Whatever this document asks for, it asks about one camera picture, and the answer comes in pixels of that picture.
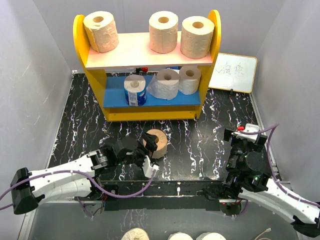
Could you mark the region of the white paper roll sheet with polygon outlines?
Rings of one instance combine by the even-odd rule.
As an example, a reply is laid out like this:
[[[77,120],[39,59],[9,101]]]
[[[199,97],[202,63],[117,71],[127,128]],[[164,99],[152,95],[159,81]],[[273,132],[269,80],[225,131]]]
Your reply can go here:
[[[157,99],[172,100],[178,95],[179,73],[172,69],[162,69],[152,77],[146,87],[149,94]]]

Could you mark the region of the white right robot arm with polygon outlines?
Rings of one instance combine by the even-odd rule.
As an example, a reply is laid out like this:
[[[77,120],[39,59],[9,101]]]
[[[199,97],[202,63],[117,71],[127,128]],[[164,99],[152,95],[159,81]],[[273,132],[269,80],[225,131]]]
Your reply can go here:
[[[310,238],[320,235],[320,205],[281,184],[272,169],[267,170],[262,149],[269,147],[268,136],[258,125],[248,123],[224,130],[223,139],[231,150],[228,172],[222,184],[224,196],[252,201],[289,222],[295,231]]]

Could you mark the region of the white paper roll plain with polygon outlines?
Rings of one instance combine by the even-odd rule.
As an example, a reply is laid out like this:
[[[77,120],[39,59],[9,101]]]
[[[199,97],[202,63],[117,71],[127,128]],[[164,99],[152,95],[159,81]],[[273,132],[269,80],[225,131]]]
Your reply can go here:
[[[201,71],[197,66],[183,66],[179,70],[178,90],[184,95],[194,94],[199,87]]]

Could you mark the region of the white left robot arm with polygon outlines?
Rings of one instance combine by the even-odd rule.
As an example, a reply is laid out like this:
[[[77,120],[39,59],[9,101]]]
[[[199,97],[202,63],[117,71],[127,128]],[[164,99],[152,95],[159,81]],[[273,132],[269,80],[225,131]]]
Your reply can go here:
[[[151,161],[152,154],[158,148],[159,138],[144,132],[142,139],[144,142],[126,136],[56,167],[34,171],[24,167],[17,170],[8,190],[11,193],[14,214],[26,214],[43,203],[55,200],[97,200],[102,195],[126,199],[142,194],[147,189],[146,186],[136,193],[119,195],[116,190],[105,190],[99,182],[100,175],[108,170],[130,164],[140,167],[144,176],[152,181],[159,170],[159,166]]]

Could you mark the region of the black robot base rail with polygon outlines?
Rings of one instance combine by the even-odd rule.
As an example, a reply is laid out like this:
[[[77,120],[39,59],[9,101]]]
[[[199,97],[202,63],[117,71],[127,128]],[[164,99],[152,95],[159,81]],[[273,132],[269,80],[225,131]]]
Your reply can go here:
[[[241,214],[248,206],[244,199],[226,196],[220,180],[209,179],[155,180],[139,196],[124,199],[102,196],[100,199],[105,211],[203,209],[231,216]]]

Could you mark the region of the blue paper roll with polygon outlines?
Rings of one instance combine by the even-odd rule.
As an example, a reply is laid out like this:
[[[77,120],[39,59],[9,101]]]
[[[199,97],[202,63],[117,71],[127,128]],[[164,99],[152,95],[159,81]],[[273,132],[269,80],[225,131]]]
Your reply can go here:
[[[131,74],[124,80],[124,93],[131,107],[143,106],[147,101],[146,80],[142,75]]]

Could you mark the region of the brown paper roll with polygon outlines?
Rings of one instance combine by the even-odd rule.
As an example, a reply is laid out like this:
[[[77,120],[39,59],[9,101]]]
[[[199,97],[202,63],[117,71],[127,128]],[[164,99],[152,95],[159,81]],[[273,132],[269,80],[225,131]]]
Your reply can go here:
[[[203,16],[182,21],[180,51],[190,59],[202,59],[210,50],[215,24]]]
[[[150,129],[146,133],[156,135],[158,137],[158,140],[156,141],[157,150],[153,153],[148,151],[148,157],[150,159],[156,159],[156,160],[164,157],[165,154],[167,153],[167,144],[168,144],[166,134],[159,129]]]
[[[177,46],[178,16],[171,11],[158,11],[149,18],[149,48],[167,54]]]
[[[116,22],[112,13],[96,11],[83,20],[91,48],[98,53],[114,50],[119,44]]]

